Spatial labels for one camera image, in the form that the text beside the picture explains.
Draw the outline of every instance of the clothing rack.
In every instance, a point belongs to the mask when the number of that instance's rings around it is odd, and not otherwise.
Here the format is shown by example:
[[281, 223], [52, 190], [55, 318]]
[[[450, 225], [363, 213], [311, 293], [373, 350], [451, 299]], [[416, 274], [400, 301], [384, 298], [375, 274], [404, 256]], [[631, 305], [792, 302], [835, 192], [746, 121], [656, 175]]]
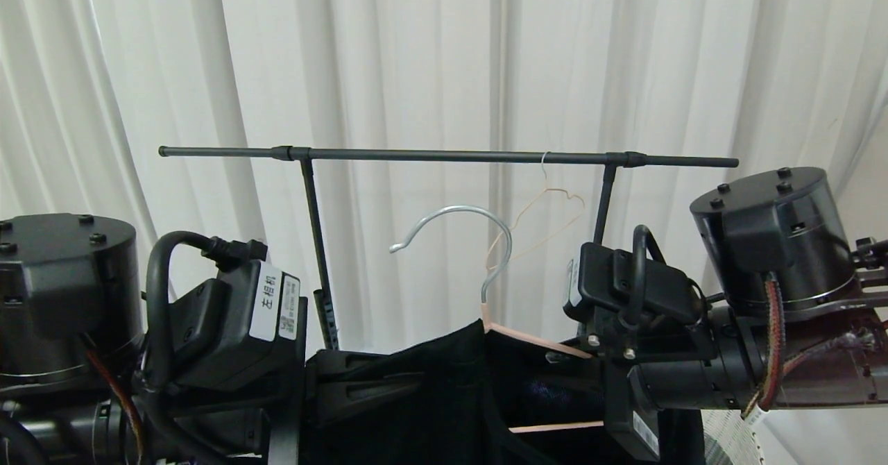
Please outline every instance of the clothing rack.
[[321, 277], [320, 290], [314, 291], [314, 301], [321, 321], [324, 347], [339, 350], [339, 333], [336, 329], [336, 314], [333, 298], [330, 296], [330, 269], [327, 267], [327, 252], [324, 248], [321, 230], [321, 213], [318, 209], [318, 194], [314, 183], [315, 160], [363, 160], [400, 162], [505, 162], [505, 164], [602, 164], [605, 173], [602, 178], [599, 212], [595, 219], [595, 233], [592, 240], [600, 244], [604, 239], [605, 223], [608, 221], [608, 208], [616, 180], [618, 168], [645, 167], [720, 167], [735, 168], [740, 164], [737, 158], [701, 158], [701, 156], [660, 156], [645, 155], [634, 151], [622, 153], [557, 153], [548, 151], [447, 151], [422, 149], [315, 149], [303, 146], [275, 146], [275, 148], [174, 148], [160, 146], [161, 156], [203, 156], [204, 158], [273, 158], [281, 161], [299, 162], [302, 167], [302, 182], [308, 199], [308, 216], [311, 222], [311, 238], [314, 240], [314, 253], [317, 257], [318, 272]]

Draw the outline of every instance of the white label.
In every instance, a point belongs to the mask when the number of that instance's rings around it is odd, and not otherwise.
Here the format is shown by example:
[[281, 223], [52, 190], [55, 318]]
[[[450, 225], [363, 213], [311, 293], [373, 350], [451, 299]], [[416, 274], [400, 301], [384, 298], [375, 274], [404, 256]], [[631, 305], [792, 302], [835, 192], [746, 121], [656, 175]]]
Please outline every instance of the white label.
[[564, 303], [570, 303], [574, 307], [580, 305], [583, 297], [580, 295], [580, 257], [571, 259], [567, 263], [567, 295]]
[[299, 298], [299, 280], [283, 276], [283, 295], [280, 297], [278, 334], [285, 339], [296, 339], [296, 303]]
[[647, 426], [643, 418], [638, 416], [637, 412], [632, 412], [632, 427], [635, 428], [635, 432], [638, 433], [638, 436], [641, 436], [641, 440], [644, 441], [647, 447], [655, 455], [660, 456], [660, 439], [657, 439], [657, 434], [654, 434], [654, 431]]
[[755, 427], [755, 425], [763, 421], [767, 415], [767, 411], [764, 411], [758, 405], [755, 405], [753, 406], [752, 411], [746, 415], [745, 421], [749, 424], [749, 427]]
[[256, 300], [253, 303], [253, 319], [250, 320], [251, 337], [264, 341], [275, 339], [282, 278], [283, 273], [280, 269], [269, 263], [260, 262]]

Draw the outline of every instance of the white curtain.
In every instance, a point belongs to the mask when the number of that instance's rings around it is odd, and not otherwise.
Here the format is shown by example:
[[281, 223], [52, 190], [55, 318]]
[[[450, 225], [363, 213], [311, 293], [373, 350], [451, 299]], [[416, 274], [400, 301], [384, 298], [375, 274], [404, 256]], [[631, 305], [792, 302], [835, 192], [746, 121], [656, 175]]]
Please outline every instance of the white curtain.
[[[617, 177], [606, 244], [647, 224], [701, 278], [688, 203], [720, 181], [812, 164], [843, 189], [885, 105], [886, 14], [888, 0], [0, 0], [0, 215], [126, 219], [143, 265], [171, 230], [260, 238], [310, 294], [298, 165], [157, 147], [737, 156], [735, 171]], [[492, 306], [562, 339], [563, 270], [590, 239], [602, 168], [546, 171], [586, 208], [549, 194], [524, 215], [516, 253], [581, 217], [511, 263]], [[317, 162], [316, 177], [342, 345], [376, 351], [476, 319], [495, 231], [454, 215], [389, 244], [450, 203], [514, 221], [543, 187], [538, 165]], [[174, 265], [179, 292], [212, 275], [191, 253]]]

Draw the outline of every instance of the clothes hanger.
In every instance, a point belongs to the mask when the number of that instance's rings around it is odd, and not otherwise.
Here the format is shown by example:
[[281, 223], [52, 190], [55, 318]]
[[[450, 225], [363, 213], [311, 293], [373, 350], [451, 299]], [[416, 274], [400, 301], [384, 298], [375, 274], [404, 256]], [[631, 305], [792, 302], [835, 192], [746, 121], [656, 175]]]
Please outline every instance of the clothes hanger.
[[502, 270], [504, 270], [505, 266], [509, 263], [509, 260], [511, 259], [511, 244], [513, 243], [513, 240], [511, 239], [511, 231], [509, 230], [509, 226], [506, 225], [501, 218], [497, 217], [497, 215], [494, 215], [488, 210], [474, 205], [445, 206], [419, 219], [419, 222], [416, 222], [416, 225], [413, 226], [413, 228], [410, 230], [410, 232], [402, 242], [393, 244], [389, 247], [389, 253], [399, 252], [400, 250], [408, 247], [410, 245], [410, 242], [413, 241], [413, 238], [416, 237], [416, 234], [418, 234], [419, 231], [422, 230], [422, 227], [424, 227], [425, 224], [428, 224], [430, 221], [432, 221], [432, 219], [437, 219], [438, 217], [441, 217], [441, 215], [446, 215], [453, 212], [472, 212], [478, 213], [479, 215], [484, 215], [486, 218], [494, 221], [494, 223], [501, 228], [502, 234], [504, 234], [505, 236], [505, 252], [502, 254], [502, 260], [497, 265], [497, 268], [488, 273], [488, 277], [481, 285], [481, 322], [484, 323], [484, 332], [498, 332], [501, 335], [505, 335], [514, 339], [519, 339], [520, 341], [537, 345], [551, 351], [573, 355], [574, 357], [583, 358], [583, 360], [589, 360], [592, 355], [578, 348], [567, 347], [567, 345], [562, 345], [561, 343], [554, 341], [548, 341], [548, 339], [542, 339], [530, 335], [529, 333], [519, 332], [518, 330], [514, 330], [513, 328], [498, 325], [498, 323], [494, 323], [491, 321], [490, 314], [488, 312], [488, 286], [494, 279], [497, 278], [498, 275], [500, 275]]

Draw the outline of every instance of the black horizontal rod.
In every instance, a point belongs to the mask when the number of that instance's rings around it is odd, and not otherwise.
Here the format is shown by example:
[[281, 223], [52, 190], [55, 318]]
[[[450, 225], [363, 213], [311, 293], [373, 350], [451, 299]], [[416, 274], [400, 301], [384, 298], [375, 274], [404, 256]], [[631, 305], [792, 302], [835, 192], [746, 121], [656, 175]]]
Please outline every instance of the black horizontal rod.
[[161, 156], [212, 156], [213, 158], [275, 158], [283, 161], [369, 160], [418, 162], [541, 162], [547, 164], [615, 164], [643, 167], [647, 164], [670, 167], [723, 167], [740, 164], [737, 158], [701, 156], [659, 156], [627, 151], [624, 153], [555, 153], [524, 151], [444, 151], [422, 149], [315, 149], [298, 146], [276, 148], [172, 148], [160, 146]]

